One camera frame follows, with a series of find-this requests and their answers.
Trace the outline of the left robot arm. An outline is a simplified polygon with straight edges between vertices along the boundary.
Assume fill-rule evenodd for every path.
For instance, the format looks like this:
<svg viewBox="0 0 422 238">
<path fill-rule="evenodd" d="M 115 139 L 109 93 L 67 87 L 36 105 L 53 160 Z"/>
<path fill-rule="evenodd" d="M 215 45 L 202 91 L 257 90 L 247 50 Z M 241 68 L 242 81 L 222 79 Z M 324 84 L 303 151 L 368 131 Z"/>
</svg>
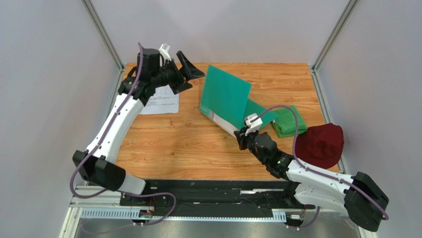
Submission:
<svg viewBox="0 0 422 238">
<path fill-rule="evenodd" d="M 141 48 L 137 55 L 137 65 L 131 68 L 121 82 L 114 106 L 101 130 L 85 150 L 75 151 L 72 157 L 76 170 L 71 177 L 70 188 L 74 196 L 87 198 L 86 195 L 76 193 L 76 175 L 101 186 L 104 191 L 136 195 L 143 193 L 147 182 L 117 166 L 115 161 L 133 121 L 157 88 L 168 86 L 177 95 L 193 87 L 190 80 L 205 76 L 181 51 L 176 55 L 181 67 L 176 65 L 164 49 Z"/>
</svg>

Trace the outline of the green file folder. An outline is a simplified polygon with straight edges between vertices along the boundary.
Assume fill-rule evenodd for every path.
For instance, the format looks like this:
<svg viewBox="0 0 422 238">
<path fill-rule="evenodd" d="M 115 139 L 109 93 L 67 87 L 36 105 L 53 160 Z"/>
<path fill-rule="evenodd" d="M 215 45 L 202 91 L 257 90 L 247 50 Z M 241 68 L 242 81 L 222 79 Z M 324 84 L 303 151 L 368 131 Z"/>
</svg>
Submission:
<svg viewBox="0 0 422 238">
<path fill-rule="evenodd" d="M 234 137 L 246 117 L 265 111 L 249 98 L 251 88 L 250 82 L 209 65 L 199 111 Z"/>
</svg>

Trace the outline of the printed paper sheet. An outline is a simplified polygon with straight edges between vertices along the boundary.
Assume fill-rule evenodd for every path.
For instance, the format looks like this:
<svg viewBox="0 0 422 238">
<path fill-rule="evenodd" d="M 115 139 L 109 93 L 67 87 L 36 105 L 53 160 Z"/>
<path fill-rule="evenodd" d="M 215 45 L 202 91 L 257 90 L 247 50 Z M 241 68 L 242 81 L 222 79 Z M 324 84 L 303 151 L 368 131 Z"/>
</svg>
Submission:
<svg viewBox="0 0 422 238">
<path fill-rule="evenodd" d="M 176 114 L 179 112 L 179 94 L 174 94 L 171 88 L 162 86 L 156 88 L 140 115 Z"/>
</svg>

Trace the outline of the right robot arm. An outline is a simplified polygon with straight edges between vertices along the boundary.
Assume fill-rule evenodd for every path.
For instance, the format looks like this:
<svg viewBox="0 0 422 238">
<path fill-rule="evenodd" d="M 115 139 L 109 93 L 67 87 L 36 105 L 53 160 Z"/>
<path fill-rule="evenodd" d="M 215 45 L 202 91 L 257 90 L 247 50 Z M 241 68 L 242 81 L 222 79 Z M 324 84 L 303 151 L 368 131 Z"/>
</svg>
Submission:
<svg viewBox="0 0 422 238">
<path fill-rule="evenodd" d="M 313 166 L 278 149 L 265 132 L 235 131 L 240 150 L 249 150 L 275 178 L 289 183 L 287 195 L 303 205 L 314 205 L 347 215 L 357 226 L 378 231 L 389 216 L 389 198 L 367 174 L 354 176 Z"/>
</svg>

